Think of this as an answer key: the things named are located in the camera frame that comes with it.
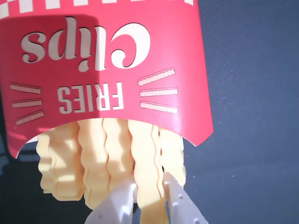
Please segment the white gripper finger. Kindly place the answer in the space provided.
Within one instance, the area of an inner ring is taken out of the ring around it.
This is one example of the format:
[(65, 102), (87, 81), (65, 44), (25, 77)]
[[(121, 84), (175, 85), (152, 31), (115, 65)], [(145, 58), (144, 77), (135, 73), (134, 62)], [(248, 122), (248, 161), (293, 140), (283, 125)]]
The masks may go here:
[(171, 224), (208, 224), (198, 207), (169, 172), (164, 172), (164, 190)]
[(122, 181), (91, 212), (85, 224), (131, 224), (136, 192), (134, 180)]

